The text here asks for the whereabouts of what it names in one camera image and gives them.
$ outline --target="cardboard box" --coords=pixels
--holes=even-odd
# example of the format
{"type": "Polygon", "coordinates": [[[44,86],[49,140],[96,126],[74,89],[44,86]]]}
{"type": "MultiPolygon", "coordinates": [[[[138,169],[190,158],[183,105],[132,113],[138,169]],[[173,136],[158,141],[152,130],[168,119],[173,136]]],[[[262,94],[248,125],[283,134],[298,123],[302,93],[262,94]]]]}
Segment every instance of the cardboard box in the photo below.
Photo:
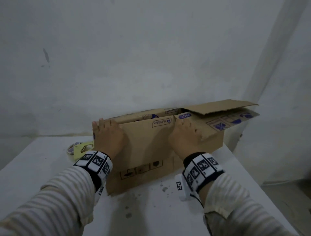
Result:
{"type": "Polygon", "coordinates": [[[189,119],[202,131],[200,149],[211,153],[222,147],[224,131],[259,114],[245,108],[247,101],[223,100],[182,108],[153,109],[114,117],[129,144],[114,159],[106,183],[108,194],[125,190],[183,168],[168,144],[176,119],[189,119]]]}

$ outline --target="person's left hand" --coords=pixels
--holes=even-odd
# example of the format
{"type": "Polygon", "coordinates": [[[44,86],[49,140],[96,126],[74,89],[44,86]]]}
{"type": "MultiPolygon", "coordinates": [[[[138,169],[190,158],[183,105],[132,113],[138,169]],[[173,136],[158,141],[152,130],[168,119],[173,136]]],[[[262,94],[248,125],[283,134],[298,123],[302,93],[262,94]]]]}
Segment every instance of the person's left hand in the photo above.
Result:
{"type": "Polygon", "coordinates": [[[128,137],[115,120],[100,118],[98,125],[95,121],[92,122],[92,128],[94,138],[93,150],[107,154],[111,160],[128,143],[128,137]]]}

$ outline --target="striped shirt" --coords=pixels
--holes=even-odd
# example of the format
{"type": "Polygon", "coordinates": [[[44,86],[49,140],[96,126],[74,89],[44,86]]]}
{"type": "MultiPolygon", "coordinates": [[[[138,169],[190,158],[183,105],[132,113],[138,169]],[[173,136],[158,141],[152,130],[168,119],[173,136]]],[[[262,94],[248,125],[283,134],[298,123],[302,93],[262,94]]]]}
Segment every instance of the striped shirt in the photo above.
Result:
{"type": "MultiPolygon", "coordinates": [[[[3,219],[0,235],[82,235],[84,226],[93,221],[97,201],[89,173],[72,166],[3,219]]],[[[293,235],[227,173],[211,186],[204,212],[213,236],[293,235]]]]}

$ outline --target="table surface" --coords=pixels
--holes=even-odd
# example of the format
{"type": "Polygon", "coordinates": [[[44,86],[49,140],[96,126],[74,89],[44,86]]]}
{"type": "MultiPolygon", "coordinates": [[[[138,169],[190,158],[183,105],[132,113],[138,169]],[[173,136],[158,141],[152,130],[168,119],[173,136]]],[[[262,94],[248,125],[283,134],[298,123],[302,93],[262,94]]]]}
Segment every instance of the table surface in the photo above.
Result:
{"type": "MultiPolygon", "coordinates": [[[[28,201],[51,177],[73,164],[66,154],[70,144],[90,139],[40,137],[27,146],[0,171],[0,219],[28,201]]],[[[225,145],[213,155],[227,173],[250,191],[255,201],[289,231],[297,234],[225,145]]],[[[94,208],[94,221],[85,227],[84,235],[209,235],[199,202],[179,200],[175,174],[118,196],[102,194],[94,208]]]]}

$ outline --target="black and white wristband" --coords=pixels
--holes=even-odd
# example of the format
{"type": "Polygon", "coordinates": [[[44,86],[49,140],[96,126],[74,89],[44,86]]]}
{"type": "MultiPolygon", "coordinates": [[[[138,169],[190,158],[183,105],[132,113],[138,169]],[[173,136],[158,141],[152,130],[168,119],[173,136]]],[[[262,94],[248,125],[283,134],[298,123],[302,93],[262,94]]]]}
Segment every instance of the black and white wristband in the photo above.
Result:
{"type": "Polygon", "coordinates": [[[80,166],[90,174],[95,185],[95,192],[106,181],[112,170],[110,157],[98,151],[87,151],[74,165],[80,166]]]}
{"type": "Polygon", "coordinates": [[[222,166],[209,153],[194,153],[184,160],[183,171],[191,191],[199,191],[224,173],[222,166]]]}

